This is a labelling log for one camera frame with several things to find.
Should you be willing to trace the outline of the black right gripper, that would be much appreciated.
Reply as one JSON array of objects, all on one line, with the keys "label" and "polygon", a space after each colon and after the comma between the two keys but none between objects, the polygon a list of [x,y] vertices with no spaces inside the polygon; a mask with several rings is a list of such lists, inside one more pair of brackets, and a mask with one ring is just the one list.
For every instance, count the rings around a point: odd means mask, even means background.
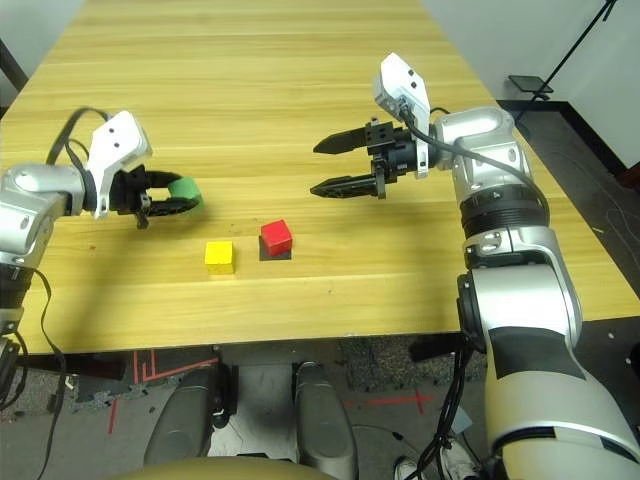
[{"label": "black right gripper", "polygon": [[367,142],[371,157],[371,174],[342,176],[324,180],[310,188],[310,193],[322,198],[354,198],[374,196],[386,198],[386,185],[396,183],[400,176],[417,170],[416,145],[411,133],[392,122],[372,119],[365,128],[331,134],[313,147],[314,153],[342,154],[362,148]]}]

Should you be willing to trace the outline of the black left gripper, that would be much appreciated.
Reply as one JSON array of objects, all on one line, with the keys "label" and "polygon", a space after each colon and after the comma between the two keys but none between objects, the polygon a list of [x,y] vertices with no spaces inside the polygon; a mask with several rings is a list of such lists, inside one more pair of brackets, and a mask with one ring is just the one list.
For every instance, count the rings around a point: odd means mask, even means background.
[{"label": "black left gripper", "polygon": [[147,189],[168,189],[181,180],[174,172],[147,171],[138,166],[131,171],[118,171],[112,184],[112,210],[118,215],[133,215],[138,229],[148,227],[148,217],[172,216],[199,206],[197,198],[170,197],[151,201]]}]

